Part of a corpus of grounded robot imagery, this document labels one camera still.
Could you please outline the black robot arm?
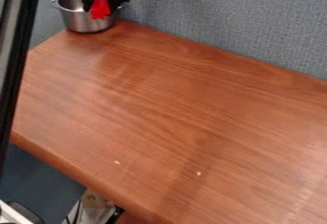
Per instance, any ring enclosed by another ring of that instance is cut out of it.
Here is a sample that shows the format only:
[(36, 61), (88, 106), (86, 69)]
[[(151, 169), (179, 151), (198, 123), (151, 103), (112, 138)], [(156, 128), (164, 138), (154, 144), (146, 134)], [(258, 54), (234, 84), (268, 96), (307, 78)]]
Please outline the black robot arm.
[[(131, 0), (104, 0), (106, 16)], [(99, 0), (82, 0), (86, 11)], [(39, 0), (0, 0), (0, 176), (15, 120)]]

